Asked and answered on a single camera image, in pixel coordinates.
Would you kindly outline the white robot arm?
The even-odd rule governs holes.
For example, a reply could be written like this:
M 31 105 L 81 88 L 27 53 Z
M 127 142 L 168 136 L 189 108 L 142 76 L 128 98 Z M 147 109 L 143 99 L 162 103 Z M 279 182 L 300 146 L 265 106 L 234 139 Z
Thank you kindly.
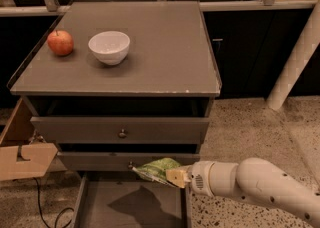
M 204 14 L 221 78 L 200 162 L 187 172 L 195 228 L 320 228 L 319 181 L 302 144 L 319 129 L 289 93 L 311 55 L 297 52 L 318 5 Z

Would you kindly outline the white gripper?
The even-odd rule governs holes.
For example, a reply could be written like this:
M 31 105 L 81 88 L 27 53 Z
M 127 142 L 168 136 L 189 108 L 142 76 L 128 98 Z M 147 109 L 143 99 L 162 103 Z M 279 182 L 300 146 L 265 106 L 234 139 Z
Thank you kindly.
M 189 183 L 192 191 L 197 195 L 213 197 L 210 186 L 211 161 L 195 162 L 190 168 L 178 167 L 166 170 L 166 178 L 173 185 L 185 188 Z

